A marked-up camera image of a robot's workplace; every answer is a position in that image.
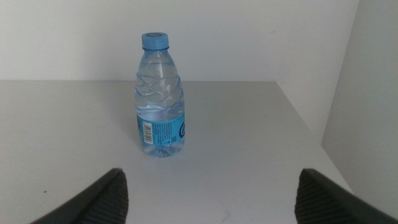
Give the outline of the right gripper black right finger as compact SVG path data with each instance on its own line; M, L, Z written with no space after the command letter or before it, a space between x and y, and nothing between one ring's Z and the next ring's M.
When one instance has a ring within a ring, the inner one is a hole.
M397 224L315 169L300 173L294 212L299 224Z

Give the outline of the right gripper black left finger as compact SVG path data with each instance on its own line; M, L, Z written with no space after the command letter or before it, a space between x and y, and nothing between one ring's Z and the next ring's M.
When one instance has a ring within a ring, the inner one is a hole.
M120 223L125 224L129 210L126 175L113 168L84 191L35 223Z

